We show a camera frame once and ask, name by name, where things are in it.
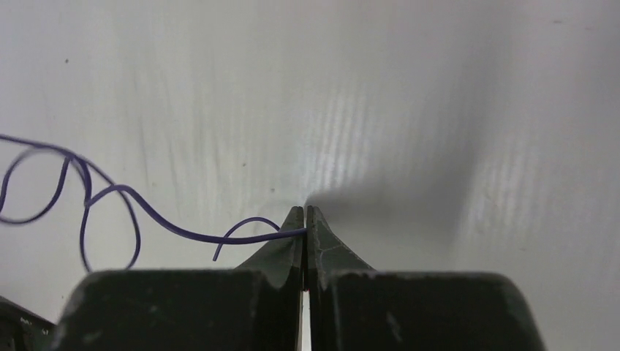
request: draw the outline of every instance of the black object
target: black object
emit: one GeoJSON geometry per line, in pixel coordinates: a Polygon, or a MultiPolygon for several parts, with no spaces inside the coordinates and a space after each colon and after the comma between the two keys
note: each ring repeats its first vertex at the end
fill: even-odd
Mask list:
{"type": "MultiPolygon", "coordinates": [[[[303,220],[294,207],[282,230],[303,220]]],[[[50,349],[296,350],[309,290],[313,350],[544,350],[508,279],[375,271],[318,208],[307,208],[306,228],[233,270],[92,274],[73,292],[50,349]]]]}
{"type": "Polygon", "coordinates": [[[0,297],[0,351],[42,350],[54,324],[0,297]]]}

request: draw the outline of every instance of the white surface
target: white surface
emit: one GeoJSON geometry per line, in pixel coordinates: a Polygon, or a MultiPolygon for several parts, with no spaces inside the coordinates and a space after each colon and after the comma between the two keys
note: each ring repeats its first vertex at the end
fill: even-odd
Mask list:
{"type": "MultiPolygon", "coordinates": [[[[616,350],[619,62],[614,0],[3,1],[0,130],[204,233],[310,199],[376,268],[504,273],[550,350],[616,350]]],[[[60,164],[24,165],[6,214],[41,208],[60,164]]],[[[83,277],[82,196],[72,174],[49,216],[0,227],[0,295],[56,320],[83,277]]],[[[212,263],[138,218],[139,268],[258,247],[212,263]]],[[[120,200],[92,211],[94,267],[133,244],[120,200]]]]}

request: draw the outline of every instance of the wire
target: wire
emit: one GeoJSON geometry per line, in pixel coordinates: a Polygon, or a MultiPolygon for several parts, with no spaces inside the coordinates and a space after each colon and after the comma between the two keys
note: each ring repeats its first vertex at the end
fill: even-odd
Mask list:
{"type": "Polygon", "coordinates": [[[88,263],[88,258],[86,257],[86,245],[85,245],[85,240],[84,240],[86,236],[86,223],[88,222],[88,215],[90,213],[90,208],[93,205],[95,205],[99,200],[101,200],[105,195],[108,195],[111,192],[117,192],[120,194],[121,198],[123,199],[125,203],[125,206],[127,207],[129,215],[131,216],[132,224],[134,227],[136,244],[134,248],[134,254],[132,256],[132,259],[129,261],[129,264],[127,265],[126,269],[131,268],[135,264],[138,256],[140,255],[140,247],[142,245],[142,239],[140,235],[140,226],[137,223],[137,218],[136,218],[134,209],[127,195],[133,198],[133,200],[155,222],[157,222],[159,225],[169,230],[170,232],[175,233],[176,235],[179,235],[183,238],[188,238],[190,240],[218,244],[215,254],[213,255],[213,261],[217,260],[217,257],[219,256],[219,253],[222,250],[222,246],[225,244],[227,245],[254,244],[254,243],[259,243],[262,241],[269,241],[269,240],[280,239],[280,238],[291,238],[293,236],[306,234],[306,229],[297,229],[297,230],[287,230],[287,231],[278,232],[278,233],[263,234],[263,235],[249,237],[249,238],[231,238],[230,237],[235,232],[235,230],[237,230],[239,227],[247,223],[250,223],[250,222],[263,222],[263,223],[269,224],[275,230],[280,230],[280,227],[278,227],[277,224],[273,223],[269,219],[262,218],[262,217],[250,217],[248,219],[244,219],[243,221],[235,224],[235,226],[230,228],[230,230],[228,230],[228,232],[226,232],[226,234],[222,238],[218,236],[194,233],[189,230],[185,230],[181,227],[178,227],[174,225],[173,223],[171,223],[170,221],[166,220],[151,205],[149,205],[146,202],[146,200],[140,194],[138,194],[132,187],[124,185],[124,184],[115,184],[112,178],[108,176],[107,174],[105,174],[93,162],[91,162],[90,160],[86,159],[83,156],[78,156],[76,153],[74,153],[73,151],[70,151],[69,149],[62,148],[61,146],[55,146],[49,143],[40,143],[40,142],[33,141],[33,140],[27,140],[27,139],[23,139],[19,137],[11,137],[9,135],[3,135],[3,134],[0,134],[0,140],[6,141],[9,143],[17,143],[17,144],[24,145],[24,146],[30,146],[30,148],[21,152],[13,160],[13,162],[11,162],[11,165],[7,169],[2,179],[2,185],[0,187],[0,223],[10,224],[10,225],[23,225],[23,224],[29,224],[29,223],[37,221],[38,219],[41,219],[54,207],[54,205],[60,198],[62,189],[64,187],[64,182],[67,179],[67,172],[69,170],[69,166],[72,166],[77,172],[77,174],[80,176],[80,180],[82,181],[82,185],[84,186],[84,212],[82,215],[82,224],[80,226],[80,256],[82,259],[82,264],[84,266],[84,269],[86,269],[86,271],[89,273],[92,272],[92,269],[91,269],[91,265],[88,263]],[[7,199],[9,180],[10,180],[10,177],[13,171],[19,164],[21,164],[21,162],[23,162],[28,157],[33,156],[36,153],[45,152],[45,151],[47,152],[52,151],[56,154],[59,154],[60,156],[63,156],[64,158],[60,176],[58,177],[58,185],[56,186],[56,191],[54,192],[54,195],[52,196],[50,202],[38,214],[35,214],[29,218],[10,219],[10,218],[2,216],[1,212],[2,212],[2,209],[4,208],[4,203],[7,199]],[[101,192],[96,193],[95,195],[92,195],[93,189],[92,189],[92,179],[91,179],[91,172],[90,172],[91,169],[108,183],[108,187],[103,189],[101,192]]]}

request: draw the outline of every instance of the insulated wire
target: insulated wire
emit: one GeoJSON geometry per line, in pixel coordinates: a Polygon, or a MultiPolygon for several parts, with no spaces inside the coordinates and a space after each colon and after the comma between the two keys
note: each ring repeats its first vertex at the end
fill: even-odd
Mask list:
{"type": "Polygon", "coordinates": [[[129,195],[155,222],[157,222],[159,225],[169,230],[170,232],[175,233],[176,235],[179,235],[183,238],[188,238],[190,240],[218,244],[215,254],[213,255],[213,261],[217,260],[217,257],[219,256],[219,253],[222,250],[222,246],[225,244],[227,245],[254,244],[254,243],[269,241],[273,239],[291,238],[293,236],[306,234],[306,229],[302,228],[302,229],[296,229],[296,230],[287,230],[287,231],[278,232],[278,233],[257,235],[257,236],[253,236],[249,238],[231,238],[230,237],[233,234],[233,232],[235,232],[235,230],[237,230],[239,227],[247,223],[250,223],[250,222],[263,222],[263,223],[270,225],[274,230],[280,230],[280,227],[277,224],[273,223],[269,219],[262,218],[262,217],[250,217],[248,219],[244,219],[243,221],[235,224],[235,226],[230,228],[230,230],[228,230],[228,232],[226,232],[226,234],[222,238],[218,236],[205,235],[205,234],[200,234],[200,233],[195,233],[189,230],[185,230],[181,227],[174,225],[170,221],[166,220],[151,205],[149,205],[146,202],[144,197],[138,194],[132,187],[124,185],[124,184],[115,184],[112,178],[108,176],[107,174],[105,174],[105,172],[103,172],[93,162],[91,162],[90,160],[88,160],[87,158],[83,156],[78,156],[76,153],[74,153],[73,151],[70,151],[69,149],[63,148],[61,146],[49,144],[49,143],[41,143],[41,142],[37,142],[33,140],[27,140],[27,139],[23,139],[19,137],[12,137],[12,136],[3,135],[3,134],[0,134],[0,140],[6,141],[9,143],[20,144],[23,146],[30,146],[30,148],[26,149],[25,151],[22,151],[11,162],[9,168],[7,169],[2,179],[2,185],[0,187],[0,223],[10,224],[10,225],[23,225],[23,224],[29,224],[29,223],[37,221],[38,219],[41,219],[54,207],[54,205],[60,198],[62,189],[64,187],[64,182],[67,178],[67,171],[69,170],[69,166],[75,169],[77,174],[80,176],[80,180],[82,181],[82,185],[84,187],[84,212],[82,214],[82,224],[80,226],[80,256],[82,259],[82,264],[84,266],[84,269],[86,269],[86,271],[89,273],[92,272],[92,268],[91,268],[90,263],[88,262],[88,258],[86,257],[86,248],[85,248],[85,243],[84,243],[84,239],[86,236],[86,223],[88,221],[88,215],[90,213],[90,208],[94,204],[96,204],[99,200],[101,200],[105,195],[108,195],[111,192],[117,192],[122,197],[125,203],[125,206],[127,207],[127,210],[129,212],[129,215],[131,216],[132,224],[134,227],[134,233],[135,233],[134,254],[132,256],[132,259],[129,261],[129,264],[127,265],[126,269],[131,268],[135,264],[138,256],[140,255],[140,247],[142,245],[142,239],[140,235],[140,226],[137,223],[134,209],[127,195],[129,195]],[[9,180],[10,180],[10,177],[13,171],[25,159],[27,159],[30,156],[33,156],[36,153],[41,153],[41,152],[53,152],[60,156],[63,156],[64,158],[60,176],[58,177],[58,185],[56,186],[56,190],[50,202],[38,214],[35,214],[29,218],[11,219],[11,218],[2,216],[1,212],[2,212],[2,209],[4,208],[4,203],[7,198],[9,180]],[[92,195],[93,189],[92,189],[92,180],[91,180],[91,170],[93,170],[96,174],[102,177],[109,185],[108,187],[104,188],[101,192],[98,192],[95,195],[92,195]]]}

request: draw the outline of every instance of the white background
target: white background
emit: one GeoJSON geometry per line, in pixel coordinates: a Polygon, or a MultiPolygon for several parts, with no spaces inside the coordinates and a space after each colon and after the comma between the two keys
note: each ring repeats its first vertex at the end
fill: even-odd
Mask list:
{"type": "MultiPolygon", "coordinates": [[[[0,2],[0,132],[86,155],[191,230],[308,201],[375,268],[506,274],[550,350],[620,342],[619,111],[614,0],[0,2]]],[[[4,214],[41,209],[60,165],[20,168],[4,214]]],[[[51,214],[0,227],[0,295],[57,320],[82,196],[72,173],[51,214]]],[[[212,263],[138,218],[138,268],[259,247],[212,263]]],[[[92,265],[133,245],[106,198],[92,265]]]]}

